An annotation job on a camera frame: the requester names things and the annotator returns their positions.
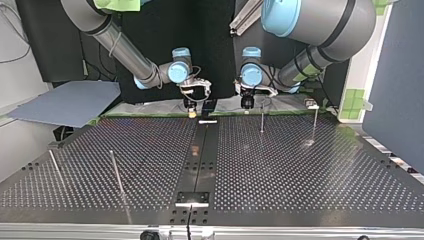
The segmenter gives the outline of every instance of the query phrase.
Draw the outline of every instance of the perforated metal table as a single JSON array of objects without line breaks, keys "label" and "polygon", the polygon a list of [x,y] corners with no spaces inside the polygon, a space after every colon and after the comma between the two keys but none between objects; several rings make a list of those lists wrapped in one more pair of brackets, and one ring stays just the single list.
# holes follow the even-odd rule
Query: perforated metal table
[{"label": "perforated metal table", "polygon": [[[46,153],[0,184],[0,231],[21,223],[361,227],[416,228],[424,238],[424,186],[352,129],[327,116],[316,128],[310,115],[268,116],[261,133],[260,121],[103,119],[53,152],[59,171]],[[207,192],[209,206],[177,208],[181,192]]]}]

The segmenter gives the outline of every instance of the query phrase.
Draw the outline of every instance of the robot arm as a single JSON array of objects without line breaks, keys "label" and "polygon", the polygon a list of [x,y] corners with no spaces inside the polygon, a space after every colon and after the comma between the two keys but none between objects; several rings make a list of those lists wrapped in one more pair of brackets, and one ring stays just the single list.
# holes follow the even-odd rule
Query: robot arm
[{"label": "robot arm", "polygon": [[309,76],[351,58],[371,38],[376,11],[371,0],[265,0],[261,21],[267,32],[310,46],[281,70],[260,64],[260,49],[246,48],[241,85],[247,95],[260,86],[294,93]]},{"label": "robot arm", "polygon": [[187,96],[187,88],[205,88],[206,98],[210,94],[210,83],[191,75],[193,66],[188,48],[172,51],[173,62],[157,66],[147,59],[112,22],[107,12],[96,8],[93,0],[61,0],[65,12],[83,32],[93,36],[118,61],[134,75],[139,89],[149,89],[170,82],[181,87]]}]

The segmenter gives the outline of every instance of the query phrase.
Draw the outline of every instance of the vertical metal pin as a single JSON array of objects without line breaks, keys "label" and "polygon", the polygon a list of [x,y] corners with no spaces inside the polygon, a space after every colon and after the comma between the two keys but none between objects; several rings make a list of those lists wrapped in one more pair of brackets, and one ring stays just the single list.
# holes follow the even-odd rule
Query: vertical metal pin
[{"label": "vertical metal pin", "polygon": [[119,189],[121,190],[122,194],[125,194],[124,187],[122,186],[122,182],[121,182],[121,176],[119,175],[118,165],[116,164],[115,153],[112,150],[110,150],[109,153],[110,153],[110,158],[112,159],[113,168],[115,169],[115,174],[116,174],[116,179],[118,180]]},{"label": "vertical metal pin", "polygon": [[57,173],[59,174],[60,182],[63,185],[63,189],[66,189],[65,181],[63,180],[62,173],[60,172],[60,168],[59,168],[59,165],[57,164],[56,157],[54,156],[53,150],[50,149],[49,154],[50,154],[50,157],[53,161],[54,168],[56,169]]},{"label": "vertical metal pin", "polygon": [[54,156],[54,153],[53,153],[53,151],[50,149],[49,150],[49,154],[50,154],[50,157],[52,158],[52,161],[53,161],[53,164],[54,164],[54,168],[56,168],[56,171],[60,171],[60,169],[59,169],[59,165],[57,165],[57,161],[56,161],[56,157]]},{"label": "vertical metal pin", "polygon": [[265,122],[265,113],[264,113],[265,104],[262,102],[262,119],[261,119],[261,133],[264,133],[264,122]]},{"label": "vertical metal pin", "polygon": [[315,110],[314,128],[316,128],[316,127],[317,127],[318,111],[319,111],[319,108],[317,108],[317,109]]}]

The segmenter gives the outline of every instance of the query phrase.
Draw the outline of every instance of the white wall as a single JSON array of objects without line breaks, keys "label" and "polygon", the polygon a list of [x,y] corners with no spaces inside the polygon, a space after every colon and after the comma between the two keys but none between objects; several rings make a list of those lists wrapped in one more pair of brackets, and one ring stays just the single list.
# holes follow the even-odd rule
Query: white wall
[{"label": "white wall", "polygon": [[[393,6],[387,7],[386,12],[382,16],[377,17],[377,23],[374,33],[365,47],[351,59],[349,66],[346,84],[344,86],[341,109],[343,110],[343,104],[345,100],[345,93],[347,89],[364,89],[365,100],[368,101],[371,94],[372,85],[374,83],[375,74],[377,72],[378,62],[380,61],[380,55],[384,43],[384,39],[387,32],[387,26],[389,24],[390,15]],[[366,111],[362,111],[359,120],[347,120],[339,119],[343,123],[362,123]]]},{"label": "white wall", "polygon": [[[19,20],[8,10],[6,14],[21,31]],[[0,61],[19,57],[26,52],[27,44],[17,36],[1,13],[0,36]],[[41,79],[32,52],[22,60],[0,64],[0,109],[46,91],[48,86]]]},{"label": "white wall", "polygon": [[[16,9],[14,1],[0,1]],[[18,19],[8,10],[5,12],[22,31]],[[21,56],[27,47],[0,13],[0,61]],[[17,105],[48,90],[32,52],[22,60],[0,64],[0,182],[42,155],[54,140],[52,130],[55,126],[16,121],[4,116]]]}]

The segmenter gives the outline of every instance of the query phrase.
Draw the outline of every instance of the hole pattern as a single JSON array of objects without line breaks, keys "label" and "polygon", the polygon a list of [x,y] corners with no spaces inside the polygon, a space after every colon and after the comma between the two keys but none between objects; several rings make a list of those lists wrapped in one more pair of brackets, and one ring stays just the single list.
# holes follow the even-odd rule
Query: hole pattern
[{"label": "hole pattern", "polygon": [[[194,138],[188,119],[104,119],[11,185],[0,206],[52,210],[163,210],[172,198]],[[109,151],[123,183],[122,197]]]},{"label": "hole pattern", "polygon": [[424,196],[362,147],[350,128],[313,116],[221,118],[214,209],[423,213]]}]

